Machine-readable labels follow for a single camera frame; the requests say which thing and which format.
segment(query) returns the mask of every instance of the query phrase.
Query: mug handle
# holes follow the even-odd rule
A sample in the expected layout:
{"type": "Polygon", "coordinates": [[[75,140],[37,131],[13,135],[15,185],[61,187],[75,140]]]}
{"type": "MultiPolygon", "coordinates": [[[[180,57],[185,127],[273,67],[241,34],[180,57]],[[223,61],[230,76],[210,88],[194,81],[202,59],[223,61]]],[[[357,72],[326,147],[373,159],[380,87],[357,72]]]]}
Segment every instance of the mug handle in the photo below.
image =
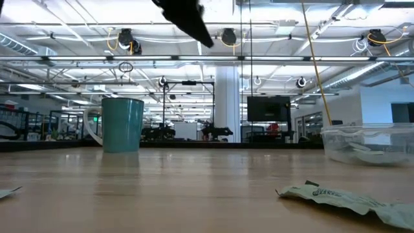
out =
{"type": "Polygon", "coordinates": [[[102,108],[101,107],[90,107],[88,109],[85,109],[85,111],[83,112],[83,125],[85,126],[86,131],[91,135],[91,137],[93,139],[95,139],[95,141],[97,141],[97,143],[99,143],[99,145],[103,146],[103,144],[104,144],[103,140],[93,132],[93,130],[91,129],[91,126],[89,125],[88,114],[91,111],[97,111],[97,112],[99,112],[99,114],[102,115],[102,108]]]}

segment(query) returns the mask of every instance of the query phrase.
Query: ceiling duct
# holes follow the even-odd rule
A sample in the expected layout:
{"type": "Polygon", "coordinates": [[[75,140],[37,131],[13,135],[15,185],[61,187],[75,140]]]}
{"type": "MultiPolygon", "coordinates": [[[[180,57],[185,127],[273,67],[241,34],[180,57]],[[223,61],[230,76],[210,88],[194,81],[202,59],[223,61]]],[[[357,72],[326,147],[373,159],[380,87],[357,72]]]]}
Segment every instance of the ceiling duct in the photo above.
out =
{"type": "Polygon", "coordinates": [[[36,46],[18,39],[17,36],[7,32],[0,32],[0,45],[26,56],[56,56],[54,50],[48,47],[36,46]]]}
{"type": "MultiPolygon", "coordinates": [[[[392,56],[412,56],[412,53],[409,49],[410,46],[413,46],[413,40],[411,39],[408,42],[405,42],[394,49],[390,50],[392,56]]],[[[324,84],[324,88],[329,89],[341,89],[344,87],[351,87],[357,83],[360,83],[372,76],[372,74],[377,73],[378,71],[383,71],[391,66],[391,63],[385,61],[378,61],[363,67],[355,67],[345,71],[338,76],[335,76],[330,79],[330,84],[324,84]]]]}
{"type": "MultiPolygon", "coordinates": [[[[272,11],[274,11],[275,16],[287,10],[302,14],[301,0],[235,0],[233,13],[240,12],[241,6],[243,15],[250,15],[249,2],[251,3],[252,16],[260,16],[260,10],[266,10],[268,15],[272,15],[272,11]]],[[[306,0],[305,7],[308,11],[324,12],[341,5],[352,5],[344,12],[344,15],[353,18],[354,13],[356,17],[361,17],[361,14],[367,16],[372,11],[381,8],[385,2],[386,0],[306,0]]]]}

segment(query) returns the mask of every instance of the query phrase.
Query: television screen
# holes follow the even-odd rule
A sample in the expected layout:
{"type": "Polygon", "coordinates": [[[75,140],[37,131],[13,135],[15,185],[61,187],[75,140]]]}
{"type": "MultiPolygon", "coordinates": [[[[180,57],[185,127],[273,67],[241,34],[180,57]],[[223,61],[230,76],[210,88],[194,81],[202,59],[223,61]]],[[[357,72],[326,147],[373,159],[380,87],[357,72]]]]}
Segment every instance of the television screen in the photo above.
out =
{"type": "Polygon", "coordinates": [[[288,96],[247,97],[247,120],[250,122],[286,122],[288,114],[290,114],[288,96]]]}

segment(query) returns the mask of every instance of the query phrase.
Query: red object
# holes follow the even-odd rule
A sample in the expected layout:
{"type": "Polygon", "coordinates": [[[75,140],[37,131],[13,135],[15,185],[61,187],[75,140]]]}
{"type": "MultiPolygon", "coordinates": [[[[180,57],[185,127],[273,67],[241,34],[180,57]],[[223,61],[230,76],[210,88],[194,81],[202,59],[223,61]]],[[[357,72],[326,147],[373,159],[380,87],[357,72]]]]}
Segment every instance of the red object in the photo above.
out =
{"type": "Polygon", "coordinates": [[[277,135],[279,131],[278,123],[271,123],[269,127],[267,127],[268,135],[277,135]]]}

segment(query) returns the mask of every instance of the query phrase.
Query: wall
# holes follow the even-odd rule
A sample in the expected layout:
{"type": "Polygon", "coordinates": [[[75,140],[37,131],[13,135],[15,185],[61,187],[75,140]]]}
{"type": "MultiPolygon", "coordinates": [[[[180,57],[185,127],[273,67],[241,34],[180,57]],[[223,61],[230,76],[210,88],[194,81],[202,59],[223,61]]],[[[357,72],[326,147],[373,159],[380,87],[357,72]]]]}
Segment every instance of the wall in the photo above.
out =
{"type": "MultiPolygon", "coordinates": [[[[389,76],[387,72],[377,76],[377,80],[389,76]]],[[[391,104],[408,102],[414,102],[414,88],[401,85],[399,79],[375,87],[361,87],[362,120],[364,124],[393,123],[391,104]]]]}
{"type": "MultiPolygon", "coordinates": [[[[344,124],[361,124],[361,96],[360,88],[355,86],[348,91],[340,91],[339,96],[326,96],[332,120],[342,120],[344,124]]],[[[295,118],[312,113],[323,112],[323,126],[329,126],[327,113],[322,98],[316,105],[300,105],[299,109],[292,110],[292,127],[295,127],[295,118]]]]}

